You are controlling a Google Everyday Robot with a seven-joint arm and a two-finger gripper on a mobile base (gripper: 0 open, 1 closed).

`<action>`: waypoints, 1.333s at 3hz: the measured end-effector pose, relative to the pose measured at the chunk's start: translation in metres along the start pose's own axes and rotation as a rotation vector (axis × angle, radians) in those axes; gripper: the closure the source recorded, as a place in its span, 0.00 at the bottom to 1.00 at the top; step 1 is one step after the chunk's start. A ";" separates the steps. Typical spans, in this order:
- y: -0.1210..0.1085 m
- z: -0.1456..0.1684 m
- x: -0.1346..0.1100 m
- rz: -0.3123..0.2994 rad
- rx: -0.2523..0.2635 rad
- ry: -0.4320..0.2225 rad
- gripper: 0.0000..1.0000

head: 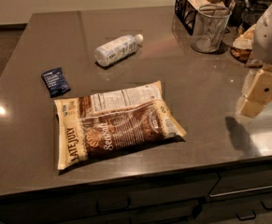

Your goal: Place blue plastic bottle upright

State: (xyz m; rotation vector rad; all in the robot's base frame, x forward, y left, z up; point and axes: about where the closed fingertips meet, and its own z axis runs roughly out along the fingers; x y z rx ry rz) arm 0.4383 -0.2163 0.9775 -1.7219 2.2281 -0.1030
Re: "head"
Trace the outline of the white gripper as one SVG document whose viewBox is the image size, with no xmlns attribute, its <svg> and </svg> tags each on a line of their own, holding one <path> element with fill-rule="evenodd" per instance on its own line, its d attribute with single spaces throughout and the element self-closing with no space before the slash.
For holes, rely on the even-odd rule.
<svg viewBox="0 0 272 224">
<path fill-rule="evenodd" d="M 272 63 L 272 4 L 256 22 L 252 51 L 259 61 Z M 257 117 L 272 101 L 272 64 L 264 64 L 257 71 L 246 98 L 239 98 L 237 110 L 249 118 Z"/>
</svg>

